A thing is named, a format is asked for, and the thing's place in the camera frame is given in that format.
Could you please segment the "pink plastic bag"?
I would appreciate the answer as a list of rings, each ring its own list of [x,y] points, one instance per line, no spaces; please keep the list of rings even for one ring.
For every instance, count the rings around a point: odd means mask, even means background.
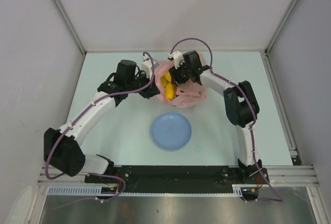
[[[167,71],[169,71],[171,67],[174,66],[174,62],[167,60],[159,61],[158,63],[159,66],[155,70],[155,84],[160,90],[160,94],[157,95],[157,98],[161,102],[177,108],[188,108],[196,104],[202,103],[207,98],[206,87],[201,86],[197,83],[193,83],[191,80],[189,80],[185,84],[176,86],[176,97],[173,100],[166,99],[164,96],[164,88],[161,85],[160,78]]]

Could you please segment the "yellow fake mango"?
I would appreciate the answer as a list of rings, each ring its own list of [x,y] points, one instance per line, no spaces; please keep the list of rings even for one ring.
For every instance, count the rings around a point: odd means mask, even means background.
[[[164,96],[168,100],[173,100],[176,97],[176,86],[168,82],[164,88]]]

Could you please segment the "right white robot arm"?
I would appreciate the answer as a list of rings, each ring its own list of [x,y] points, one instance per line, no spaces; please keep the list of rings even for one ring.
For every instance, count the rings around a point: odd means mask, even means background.
[[[232,82],[216,74],[212,67],[202,64],[197,51],[169,54],[168,60],[174,62],[170,69],[172,83],[181,86],[191,80],[208,87],[224,98],[225,113],[228,120],[236,127],[239,143],[239,179],[251,183],[257,178],[262,162],[257,156],[254,126],[260,111],[250,82]]]

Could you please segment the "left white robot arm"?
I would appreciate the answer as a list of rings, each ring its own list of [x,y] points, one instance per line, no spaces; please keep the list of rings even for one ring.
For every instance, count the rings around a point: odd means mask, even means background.
[[[86,136],[96,124],[115,109],[130,94],[138,93],[144,98],[158,95],[155,72],[158,62],[144,53],[142,66],[127,59],[121,60],[116,72],[100,84],[89,104],[72,120],[58,129],[49,128],[44,133],[44,161],[47,179],[49,167],[60,170],[62,175],[76,176],[79,173],[96,174],[102,182],[114,177],[110,160],[101,155],[85,154],[81,150]]]

